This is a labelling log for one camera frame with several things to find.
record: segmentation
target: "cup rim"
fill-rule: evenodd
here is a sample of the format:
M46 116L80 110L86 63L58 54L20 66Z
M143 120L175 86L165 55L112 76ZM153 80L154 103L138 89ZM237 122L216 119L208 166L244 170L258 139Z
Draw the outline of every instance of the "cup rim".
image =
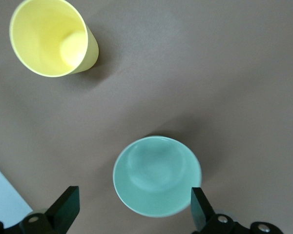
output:
M185 203L183 206L180 206L178 209L175 209L175 210L172 210L170 212L166 212L166 213L162 213L162 214L147 214L147 213L144 213L144 212L141 212L141 211L138 211L136 209L134 209L133 207L130 207L123 199L122 197L119 195L119 192L117 190L117 187L116 187L116 184L115 184L115 171L116 171L116 167L121 159L121 157L125 154L125 152L131 148L133 145L135 144L138 144L139 142L141 141L144 141L144 140L148 140L150 138L154 138L154 139L166 139L166 140L169 140L169 141L172 141L172 142L175 142L175 143L178 143L178 144L182 144L184 147L186 147L190 154L196 159L197 161L197 165L198 165L198 169L199 169L199 173L200 173L200 176L199 176L199 184L197 187L200 187L201 186L201 183L202 183L202 169L201 169L201 165L200 165L200 162L199 160L197 159L197 157L195 156L194 152L188 147L186 146L185 144L175 140L175 139L172 139L172 138L169 138L167 136L147 136L147 137L143 137L141 139L138 139L132 143L130 143L129 145L127 145L122 151L121 153L118 155L116 161L115 161L115 164L114 164L114 167L113 167L113 185L114 185L114 189L116 191L116 194L118 196L118 198L128 207L130 208L132 211L140 214L140 215L144 215L144 216L147 216L147 217L153 217L153 218L159 218L159 217L168 217L168 216L171 216L171 215L175 215L179 212L181 212L182 210L184 210L186 207L188 207L190 205L190 202L191 200L189 200L187 203Z
M64 73L61 73L61 74L56 74L56 75L50 75L50 74L45 74L45 73L41 73L33 68L31 68L23 59L22 57L19 55L18 53L18 50L16 49L16 46L15 46L15 43L14 43L14 37L13 37L13 26L14 26L14 21L15 21L15 18L18 14L18 12L25 6L27 5L29 2L31 1L37 1L37 0L24 0L23 2L21 2L17 8L14 10L13 14L12 14L12 17L10 19L10 25L9 25L9 37L10 37L10 42L11 42L11 45L12 45L12 49L14 50L14 53L16 54L16 56L18 57L18 59L21 61L21 63L27 67L30 71L38 74L38 75L41 75L41 76L44 76L44 77L51 77L51 78L55 78L55 77L63 77L63 76L66 76L68 74L71 74L73 71L75 71L80 65L81 63L83 62L83 59L80 61L80 63L74 67L72 67L72 69L68 70L67 72L64 72ZM84 19L82 18L81 14L78 12L78 10L72 5L70 4L69 2L67 2L66 0L53 0L53 1L60 1L60 2L63 2L65 4L67 4L72 10L74 10L74 12L77 14L77 16L79 17L79 19L81 20L82 24L83 24L83 27L84 27L84 32L86 33L86 49L84 51L84 57L86 55L86 52L87 52L87 49L88 49L88 45L89 45L89 41L88 41L88 30L87 30L87 26L86 26L86 23L84 21Z

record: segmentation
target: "yellow cup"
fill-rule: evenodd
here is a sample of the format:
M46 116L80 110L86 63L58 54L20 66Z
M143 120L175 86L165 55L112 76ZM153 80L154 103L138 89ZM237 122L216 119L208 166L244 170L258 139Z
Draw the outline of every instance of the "yellow cup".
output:
M97 41L65 0L25 0L13 13L10 40L19 60L45 77L82 72L98 59Z

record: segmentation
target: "gray tabletop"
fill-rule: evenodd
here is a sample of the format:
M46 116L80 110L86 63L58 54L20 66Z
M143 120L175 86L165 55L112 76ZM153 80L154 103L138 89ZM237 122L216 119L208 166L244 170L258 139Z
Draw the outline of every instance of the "gray tabletop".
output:
M117 197L121 150L151 134L197 155L215 209L293 233L293 1L70 0L100 48L45 78L9 41L0 0L0 170L33 209L79 185L69 234L194 231L190 209L148 218Z

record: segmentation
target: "light blue surface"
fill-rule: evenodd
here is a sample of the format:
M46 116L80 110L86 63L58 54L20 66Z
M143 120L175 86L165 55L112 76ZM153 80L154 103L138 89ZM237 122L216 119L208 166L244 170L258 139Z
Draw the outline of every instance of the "light blue surface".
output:
M149 217L174 215L190 204L191 188L201 185L194 153L164 136L149 136L127 146L114 165L113 182L122 202Z
M0 221L4 228L24 219L32 209L0 172Z

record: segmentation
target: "light blue paper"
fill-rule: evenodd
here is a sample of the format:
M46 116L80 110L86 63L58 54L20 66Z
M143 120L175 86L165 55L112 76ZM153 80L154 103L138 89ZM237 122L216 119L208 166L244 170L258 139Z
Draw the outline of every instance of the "light blue paper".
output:
M0 172L0 221L4 228L24 219L32 209Z

